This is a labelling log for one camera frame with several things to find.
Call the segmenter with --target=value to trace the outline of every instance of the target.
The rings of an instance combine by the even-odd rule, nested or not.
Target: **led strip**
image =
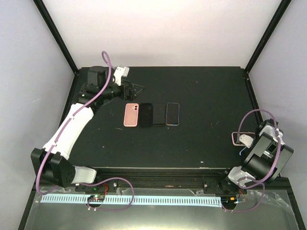
[[[86,204],[91,195],[82,194],[48,194],[42,196],[41,203]],[[106,195],[103,202],[94,201],[90,204],[127,205],[131,195]],[[220,197],[208,196],[156,196],[135,195],[133,205],[167,205],[167,206],[207,206],[221,207]]]

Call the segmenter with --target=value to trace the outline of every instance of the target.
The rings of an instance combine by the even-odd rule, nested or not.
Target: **transparent plastic sheet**
[[[56,189],[53,193],[83,194],[74,188]],[[117,189],[117,194],[131,195],[131,189]],[[189,189],[135,189],[143,196],[215,196],[202,190]],[[239,198],[236,210],[253,207],[261,191],[248,190]],[[297,223],[285,190],[266,191],[261,205],[248,213],[224,212],[217,207],[131,206],[123,212],[94,212],[80,204],[40,203],[36,195],[26,224],[26,230],[35,229],[262,229],[297,230]]]

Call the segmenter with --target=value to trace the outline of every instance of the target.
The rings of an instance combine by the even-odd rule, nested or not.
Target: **smartphone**
[[[240,136],[241,136],[242,134],[248,135],[248,136],[250,136],[251,138],[255,138],[255,136],[256,136],[255,133],[244,133],[244,132],[241,133],[241,132],[240,132]],[[243,145],[241,142],[237,143],[237,137],[238,137],[238,132],[233,132],[233,133],[231,134],[231,138],[232,138],[232,143],[233,143],[233,145],[234,145],[234,146],[245,146],[245,145]]]
[[[153,108],[151,103],[140,104],[139,125],[141,127],[150,127],[153,125]]]
[[[153,125],[164,126],[165,125],[165,104],[153,105]]]
[[[179,125],[179,104],[178,103],[167,103],[166,124],[168,126]]]
[[[126,104],[124,126],[136,127],[138,124],[139,104],[129,103]]]

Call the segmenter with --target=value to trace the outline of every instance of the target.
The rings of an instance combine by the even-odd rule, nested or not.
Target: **black metal frame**
[[[69,108],[70,108],[70,104],[73,98],[73,92],[76,88],[76,84],[77,84],[77,80],[78,80],[78,68],[75,65],[63,39],[61,38],[61,35],[59,33],[59,31],[57,30],[50,14],[47,11],[47,8],[45,7],[44,3],[42,0],[33,0],[34,3],[36,4],[39,12],[41,13],[43,19],[45,20],[48,28],[50,29],[52,35],[54,36],[56,42],[58,43],[64,57],[66,58],[69,66],[71,67],[72,71],[74,72],[75,76],[71,85],[71,89],[69,91],[69,96],[67,98],[66,104],[65,104],[65,108],[63,111],[63,115],[61,118],[61,122],[60,124],[63,122],[63,120],[65,119]],[[277,8],[273,18],[271,19],[266,31],[264,32],[259,44],[257,45],[253,55],[251,56],[246,68],[244,69],[244,80],[246,83],[246,88],[250,97],[250,101],[252,104],[252,108],[253,109],[259,109],[258,103],[257,103],[257,99],[252,87],[252,84],[250,82],[250,77],[249,77],[249,73],[251,71],[251,69],[253,68],[254,64],[256,63],[258,57],[260,56],[262,50],[264,49],[266,43],[268,42],[270,36],[272,35],[274,29],[276,28],[278,22],[280,21],[281,17],[283,16],[284,12],[286,11],[287,7],[289,6],[291,0],[282,0],[279,7]],[[256,116],[256,121],[258,124],[260,124],[263,119],[261,116],[261,113],[255,113]],[[165,181],[165,180],[170,180],[171,183],[174,184],[184,184],[187,188],[197,188],[198,185],[195,185],[196,181],[199,181],[202,179],[203,176],[203,171],[197,169],[197,170],[176,170],[176,169],[161,169],[159,170],[159,172],[157,172],[156,170],[148,170],[148,169],[99,169],[100,171],[103,171],[104,173],[106,173],[106,175],[108,176],[112,176],[112,175],[116,175],[116,176],[123,176],[125,178],[132,179],[134,178],[134,180],[136,180],[136,178],[146,178],[146,176],[144,174],[146,174],[147,176],[150,176],[150,179],[143,179],[142,181],[144,182],[144,186],[150,186],[150,187],[161,187],[164,186],[165,183],[160,183],[160,181]],[[199,185],[199,189],[202,189],[202,185],[200,182]],[[282,178],[282,177],[278,177],[275,179],[275,181],[273,181],[271,184],[268,184],[266,186],[266,189],[270,189],[270,190],[286,190],[291,202],[291,206],[292,209],[295,213],[295,218],[297,221],[297,224],[299,226],[299,229],[301,230],[305,230],[305,225],[302,219],[302,216],[300,214],[300,211],[298,209],[298,205],[295,199],[295,196],[293,194],[290,182],[288,180],[288,178]],[[34,200],[35,197],[35,186],[33,186],[32,191],[30,193],[27,205],[25,207],[25,211],[20,223],[20,226],[18,229],[22,230],[25,228],[26,222],[27,222],[27,218],[28,215],[30,213],[31,210],[31,206],[32,206],[32,202]]]

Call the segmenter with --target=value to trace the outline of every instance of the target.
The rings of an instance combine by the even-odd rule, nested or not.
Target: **black table surface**
[[[145,86],[134,103],[180,104],[178,126],[124,127],[125,105],[103,105],[77,139],[73,165],[127,168],[227,168],[239,165],[232,144],[252,105],[240,67],[131,67],[127,80]],[[76,94],[86,82],[81,71]],[[251,115],[242,131],[254,131]]]

